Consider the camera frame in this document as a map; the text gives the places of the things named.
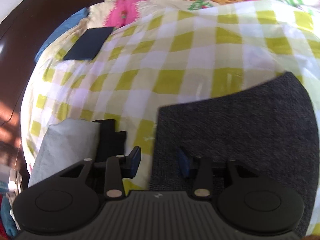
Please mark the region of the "white gloved left hand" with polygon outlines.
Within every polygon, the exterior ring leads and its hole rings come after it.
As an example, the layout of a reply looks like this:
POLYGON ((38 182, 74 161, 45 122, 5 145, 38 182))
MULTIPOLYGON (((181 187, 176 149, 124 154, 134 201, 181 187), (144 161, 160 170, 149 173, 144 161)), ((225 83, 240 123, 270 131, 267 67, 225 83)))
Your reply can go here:
POLYGON ((99 144, 100 124, 80 119, 65 119, 50 125, 44 135, 29 184, 42 180, 84 159, 94 159, 99 144))

